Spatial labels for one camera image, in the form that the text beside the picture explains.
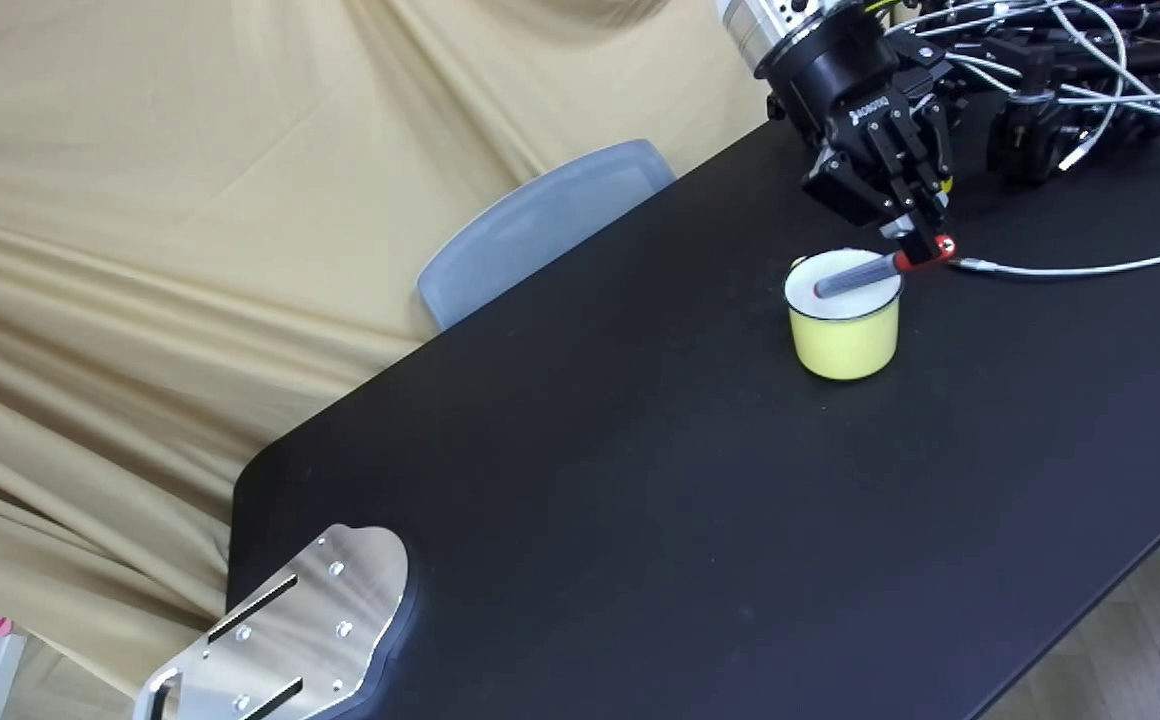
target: beige cloth backdrop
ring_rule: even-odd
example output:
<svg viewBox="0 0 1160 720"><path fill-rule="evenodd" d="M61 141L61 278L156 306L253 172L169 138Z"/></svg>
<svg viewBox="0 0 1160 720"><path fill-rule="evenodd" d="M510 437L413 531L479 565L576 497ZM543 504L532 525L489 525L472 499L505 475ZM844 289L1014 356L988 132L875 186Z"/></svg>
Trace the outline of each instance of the beige cloth backdrop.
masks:
<svg viewBox="0 0 1160 720"><path fill-rule="evenodd" d="M136 688L243 460L430 336L449 232L759 113L710 0L0 0L0 612Z"/></svg>

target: black table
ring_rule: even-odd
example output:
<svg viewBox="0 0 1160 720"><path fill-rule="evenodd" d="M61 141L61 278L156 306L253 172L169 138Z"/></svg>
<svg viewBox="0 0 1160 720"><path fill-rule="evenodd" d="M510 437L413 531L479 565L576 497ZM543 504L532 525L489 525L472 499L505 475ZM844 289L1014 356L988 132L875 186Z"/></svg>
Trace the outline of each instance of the black table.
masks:
<svg viewBox="0 0 1160 720"><path fill-rule="evenodd" d="M413 551L404 720L970 717L1160 546L1160 270L936 274L897 366L786 351L792 258L872 245L759 130L265 449L241 602L323 525ZM964 253L1160 253L1160 144L959 186Z"/></svg>

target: blue chair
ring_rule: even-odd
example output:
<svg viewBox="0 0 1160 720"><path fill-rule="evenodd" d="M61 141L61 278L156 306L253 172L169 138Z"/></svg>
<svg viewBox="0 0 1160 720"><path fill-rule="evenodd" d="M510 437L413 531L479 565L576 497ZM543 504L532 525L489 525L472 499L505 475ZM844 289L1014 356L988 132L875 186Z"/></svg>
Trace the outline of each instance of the blue chair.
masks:
<svg viewBox="0 0 1160 720"><path fill-rule="evenodd" d="M436 330L450 330L543 266L585 245L675 178L646 141L612 144L507 193L421 274Z"/></svg>

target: wire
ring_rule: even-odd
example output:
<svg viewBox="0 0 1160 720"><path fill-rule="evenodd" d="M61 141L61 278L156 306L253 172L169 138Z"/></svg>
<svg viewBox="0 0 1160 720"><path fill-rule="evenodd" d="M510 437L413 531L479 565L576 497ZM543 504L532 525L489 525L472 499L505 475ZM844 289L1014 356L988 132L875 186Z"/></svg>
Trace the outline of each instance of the wire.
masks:
<svg viewBox="0 0 1160 720"><path fill-rule="evenodd" d="M1061 97L1064 110L1100 110L1100 103L1110 103L1106 97L1100 101L1076 101L1076 97ZM1160 110L1142 103L1142 101L1118 101L1116 110L1131 110L1131 113L1142 113L1142 118L1160 118Z"/></svg>
<svg viewBox="0 0 1160 720"><path fill-rule="evenodd" d="M1089 266L1089 270L1023 270L1023 266L1001 266L985 258L956 258L953 266L981 278L1076 279L1076 278L1123 278L1140 270L1160 270L1160 258L1140 258L1123 266Z"/></svg>
<svg viewBox="0 0 1160 720"><path fill-rule="evenodd" d="M897 28L917 28L917 23L923 23L923 21L956 17L956 13L967 13L967 9L988 9L988 13L991 13L991 3L985 3L985 0L967 0L967 3L946 3L946 9L938 9L938 13L919 13L919 17L910 17L910 21L897 23Z"/></svg>
<svg viewBox="0 0 1160 720"><path fill-rule="evenodd" d="M1110 36L1110 50L1116 50L1116 86L1110 86L1110 97L1118 101L1123 97L1123 90L1126 90L1126 41L1123 41L1123 34L1116 28L1116 21L1104 13L1104 9L1095 9L1095 3L1089 3L1089 0L1071 0L1076 9L1084 9L1084 13L1091 13L1104 28L1106 28L1106 36ZM1071 28L1071 21L1064 17L1064 9L1056 3L1056 0L1047 0L1047 9L1052 9L1052 17L1064 23L1064 34L1076 41L1076 43L1084 43L1089 52L1100 52L1080 28ZM1084 138L1084 144L1076 144L1056 169L1061 172L1071 172L1071 164L1080 164L1084 157L1091 157L1091 147L1104 141L1104 132L1106 132L1106 124L1110 124L1110 118L1116 118L1116 103L1106 103L1106 113L1100 118L1100 124L1095 124L1095 132L1091 138Z"/></svg>
<svg viewBox="0 0 1160 720"><path fill-rule="evenodd" d="M1089 0L1071 0L1080 9L1089 9L1091 17L1104 17L1110 23L1110 17L1104 9L1091 9ZM1056 0L1047 0L1047 9L1056 13L1056 21L1071 34L1076 43L1084 43L1100 66L1106 66L1110 71L1118 71L1118 86L1131 81L1142 101L1135 97L1104 97L1104 93L1091 93L1100 101L1106 101L1106 118L1123 103L1123 110L1152 110L1160 103L1160 93L1142 90L1140 76L1126 71L1126 52L1123 52L1123 41L1118 41L1118 28L1110 23L1110 36L1116 36L1116 50L1118 50L1118 60L1106 60L1089 36L1080 36L1068 17L1061 13ZM994 60L981 60L981 56L964 56L964 52L946 52L946 60L964 66L967 71L975 71L981 81L988 81L991 90L1003 90L1014 97L1014 90L1007 90L1003 81L994 81L991 71L1001 76L1020 76L1010 66L994 66ZM956 258L953 260L956 270L964 274L981 274L981 278L1027 278L1027 279L1080 279L1080 278L1123 278L1123 274L1142 274L1142 270L1160 270L1160 258L1140 258L1140 260L1118 260L1118 266L1080 266L1080 270L1027 270L1027 266L1001 266L1001 260L985 260L985 258Z"/></svg>
<svg viewBox="0 0 1160 720"><path fill-rule="evenodd" d="M946 36L946 34L964 34L964 28L1001 23L1001 21L1010 21L1010 17L1037 17L1037 13L1001 13L1001 17L964 21L964 23L919 28L917 36Z"/></svg>
<svg viewBox="0 0 1160 720"><path fill-rule="evenodd" d="M1160 93L1152 93L1135 71L1126 71L1123 66L1116 66L1116 60L1106 60L1089 36L1080 36L1080 34L1071 34L1071 41L1076 43L1084 43L1104 68L1110 68L1116 76L1123 76L1126 86L1135 86L1146 101L1154 101L1160 103Z"/></svg>

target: cup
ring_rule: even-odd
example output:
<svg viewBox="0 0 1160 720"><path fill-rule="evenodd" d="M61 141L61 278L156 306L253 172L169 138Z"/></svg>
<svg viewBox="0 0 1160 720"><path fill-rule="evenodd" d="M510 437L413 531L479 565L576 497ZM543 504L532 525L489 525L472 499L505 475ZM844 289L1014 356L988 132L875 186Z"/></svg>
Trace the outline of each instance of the cup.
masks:
<svg viewBox="0 0 1160 720"><path fill-rule="evenodd" d="M832 249L786 270L783 302L797 361L825 380L863 380L893 366L901 336L901 278L816 296L816 279L868 266L878 253Z"/></svg>

